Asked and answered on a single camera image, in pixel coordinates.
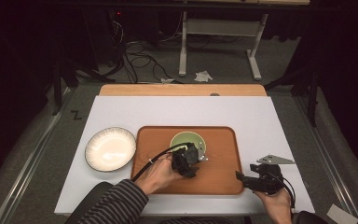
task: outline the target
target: white desk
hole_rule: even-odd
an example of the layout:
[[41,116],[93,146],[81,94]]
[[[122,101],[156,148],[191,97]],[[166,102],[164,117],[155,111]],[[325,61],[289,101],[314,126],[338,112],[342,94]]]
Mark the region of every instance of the white desk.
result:
[[[228,126],[234,130],[246,175],[250,163],[268,154],[293,159],[271,99],[267,96],[97,96],[55,213],[72,213],[98,183],[116,184],[130,178],[132,162],[112,173],[91,169],[84,148],[102,129],[122,127],[135,136],[146,125]],[[281,165],[296,190],[296,209],[314,212],[296,165]],[[260,200],[248,189],[227,195],[151,195],[142,216],[249,215],[264,213]]]

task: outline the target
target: human hand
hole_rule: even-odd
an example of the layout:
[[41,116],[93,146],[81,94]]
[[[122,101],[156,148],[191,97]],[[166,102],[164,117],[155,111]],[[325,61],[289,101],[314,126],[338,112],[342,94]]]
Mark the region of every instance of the human hand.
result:
[[158,189],[168,187],[174,180],[183,178],[172,170],[172,154],[165,154],[159,157],[141,176],[135,184],[150,195]]
[[254,191],[264,204],[268,216],[275,224],[292,224],[290,211],[290,195],[286,189],[280,189],[274,195]]

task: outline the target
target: brown tray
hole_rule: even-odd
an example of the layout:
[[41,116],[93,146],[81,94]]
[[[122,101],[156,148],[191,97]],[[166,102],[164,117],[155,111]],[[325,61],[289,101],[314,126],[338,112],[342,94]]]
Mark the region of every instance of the brown tray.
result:
[[149,159],[170,147],[171,140],[180,132],[201,135],[205,140],[208,160],[195,165],[199,167],[197,176],[174,181],[156,193],[234,195],[243,192],[243,185],[235,176],[235,171],[241,171],[237,140],[234,131],[228,127],[144,126],[137,134],[131,177]]

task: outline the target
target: white bowl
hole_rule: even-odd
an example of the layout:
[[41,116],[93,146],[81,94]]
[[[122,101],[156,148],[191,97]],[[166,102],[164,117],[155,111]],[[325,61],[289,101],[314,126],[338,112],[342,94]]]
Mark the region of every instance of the white bowl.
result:
[[135,137],[122,128],[96,133],[86,145],[86,161],[97,171],[109,172],[126,165],[135,153]]

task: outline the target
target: black cable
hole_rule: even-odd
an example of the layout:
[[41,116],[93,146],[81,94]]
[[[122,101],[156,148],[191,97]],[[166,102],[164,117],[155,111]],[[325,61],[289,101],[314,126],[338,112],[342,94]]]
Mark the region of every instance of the black cable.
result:
[[286,178],[283,178],[283,180],[285,180],[285,181],[290,185],[290,188],[292,189],[293,196],[294,196],[295,203],[296,203],[296,192],[295,192],[295,189],[293,188],[292,184],[291,184]]
[[127,52],[124,52],[124,56],[125,56],[127,62],[129,63],[129,65],[130,65],[130,67],[131,67],[131,69],[132,69],[132,72],[133,72],[133,74],[132,74],[132,73],[128,70],[127,66],[124,65],[124,67],[125,67],[125,69],[126,69],[126,72],[127,72],[127,75],[131,75],[132,78],[133,78],[133,80],[134,80],[134,83],[136,84],[136,83],[138,83],[138,75],[136,74],[135,69],[134,69],[134,67],[132,66],[131,62],[130,62],[130,59],[129,59],[128,55],[127,55]]
[[86,67],[86,66],[83,66],[82,64],[80,63],[77,63],[71,59],[65,59],[65,61],[67,62],[67,64],[69,64],[70,66],[78,69],[78,70],[81,70],[83,71],[84,73],[90,75],[91,77],[94,77],[100,81],[103,81],[103,82],[116,82],[115,79],[111,79],[111,78],[108,78],[108,77],[105,77],[105,76],[102,76],[101,74],[99,74],[98,72]]
[[182,40],[178,40],[177,38],[180,37],[179,36],[176,36],[175,38],[172,38],[172,39],[169,39],[169,40],[164,40],[164,41],[161,41],[159,42],[161,45],[164,45],[164,46],[168,46],[168,47],[176,47],[176,46],[180,46],[182,44]]
[[240,40],[245,38],[244,36],[235,36],[232,40],[223,40],[223,39],[216,39],[216,38],[214,38],[215,36],[221,36],[221,35],[190,35],[189,38],[192,38],[194,41],[201,42],[201,41],[206,39],[206,43],[204,43],[200,47],[192,47],[192,46],[190,46],[189,43],[187,43],[187,45],[191,49],[203,49],[203,48],[205,48],[206,46],[208,46],[208,45],[210,45],[212,43],[229,44],[229,43],[238,42],[238,41],[240,41]]
[[176,148],[176,147],[187,146],[187,145],[189,145],[189,144],[191,144],[191,143],[188,143],[188,142],[186,142],[186,143],[180,143],[180,144],[177,144],[177,145],[175,145],[175,146],[173,146],[173,147],[169,147],[169,148],[163,150],[163,151],[160,152],[155,158],[149,160],[149,162],[138,172],[138,174],[136,174],[136,176],[133,177],[132,181],[135,182],[135,181],[139,178],[139,176],[141,176],[141,175],[144,173],[144,171],[146,171],[147,168],[149,168],[149,166],[150,166],[151,164],[153,164],[156,160],[158,160],[158,158],[159,158],[160,156],[164,155],[165,153],[167,153],[167,152],[170,151],[170,150],[173,150],[173,149]]
[[285,183],[283,183],[276,175],[273,175],[272,173],[270,173],[270,172],[267,172],[267,174],[268,175],[270,175],[270,176],[272,176],[273,178],[275,178],[275,179],[277,179],[282,185],[283,185],[283,187],[287,190],[287,192],[289,193],[289,195],[290,195],[290,201],[291,201],[291,204],[290,204],[290,207],[292,208],[292,209],[294,209],[296,206],[295,206],[295,203],[296,203],[296,199],[295,199],[295,197],[293,196],[293,193],[292,193],[292,191],[287,187],[287,185],[285,184]]
[[116,67],[112,70],[110,70],[109,72],[105,73],[105,74],[100,74],[94,70],[93,73],[91,73],[91,69],[85,69],[84,67],[80,67],[79,70],[83,71],[84,73],[87,74],[87,76],[83,76],[81,74],[78,74],[76,73],[76,76],[77,77],[81,77],[83,79],[86,79],[86,80],[92,80],[92,79],[97,79],[97,80],[100,80],[100,81],[110,81],[108,79],[105,79],[105,77],[109,77],[113,74],[115,74],[116,72],[118,72],[124,65],[124,61],[123,59],[121,58],[119,61],[118,61],[118,64],[116,65]]
[[176,30],[175,30],[175,32],[173,33],[173,35],[170,36],[170,37],[168,37],[167,39],[159,40],[159,41],[158,41],[159,43],[164,43],[164,42],[166,42],[166,41],[170,41],[170,40],[175,39],[175,38],[177,38],[177,37],[179,37],[179,36],[182,36],[181,34],[178,35],[178,32],[179,32],[179,29],[180,29],[180,27],[181,27],[181,24],[183,24],[183,23],[182,23],[183,14],[184,14],[183,12],[180,14],[179,22],[178,22],[178,25],[176,26]]
[[[165,75],[167,78],[173,79],[171,76],[168,75],[168,73],[167,73],[167,71],[165,70],[165,68],[164,68],[160,63],[158,63],[158,61],[157,61],[153,56],[144,53],[144,50],[145,50],[145,46],[144,46],[144,45],[139,44],[139,43],[131,44],[131,46],[134,46],[134,45],[141,46],[142,49],[141,49],[141,50],[138,50],[137,52],[134,52],[134,53],[128,53],[128,54],[130,54],[131,56],[134,56],[134,58],[129,61],[129,64],[131,64],[131,66],[133,66],[133,67],[135,67],[135,68],[143,68],[143,67],[146,67],[146,66],[148,66],[149,64],[151,64],[151,63],[153,62],[154,64],[153,64],[152,72],[153,72],[153,76],[156,78],[156,80],[161,81],[161,79],[159,79],[159,78],[157,77],[156,72],[155,72],[157,66],[162,70],[162,72],[164,73],[164,75]],[[142,65],[138,65],[138,66],[133,65],[133,63],[134,63],[136,60],[140,60],[140,59],[147,59],[147,61],[146,61],[145,64],[142,64]],[[173,82],[179,83],[179,84],[183,84],[182,82],[177,81],[177,80],[174,80]]]
[[134,75],[130,72],[129,68],[124,65],[124,70],[126,71],[127,78],[129,79],[130,84],[135,82]]

